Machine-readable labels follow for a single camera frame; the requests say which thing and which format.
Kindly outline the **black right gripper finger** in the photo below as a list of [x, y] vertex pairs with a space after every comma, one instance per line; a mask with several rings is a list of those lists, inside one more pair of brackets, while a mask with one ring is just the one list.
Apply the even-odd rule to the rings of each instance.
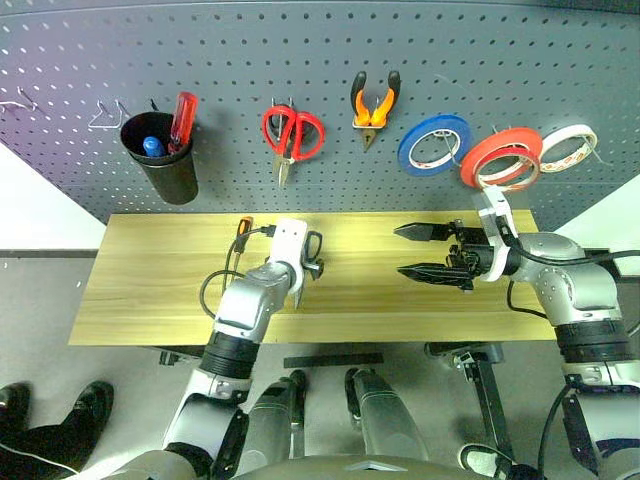
[[446, 241], [453, 228], [449, 223], [413, 222], [396, 227], [393, 233], [411, 241]]
[[464, 267], [438, 263], [417, 263], [398, 267], [397, 272], [416, 282], [451, 286], [463, 291], [474, 289], [473, 275]]

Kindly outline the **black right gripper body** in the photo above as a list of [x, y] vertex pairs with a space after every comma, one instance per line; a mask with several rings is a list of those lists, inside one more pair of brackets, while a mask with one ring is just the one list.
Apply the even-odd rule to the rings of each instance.
[[490, 270], [494, 248], [482, 228], [466, 227], [457, 219], [447, 224], [447, 231], [456, 240], [446, 257], [448, 281], [473, 281]]

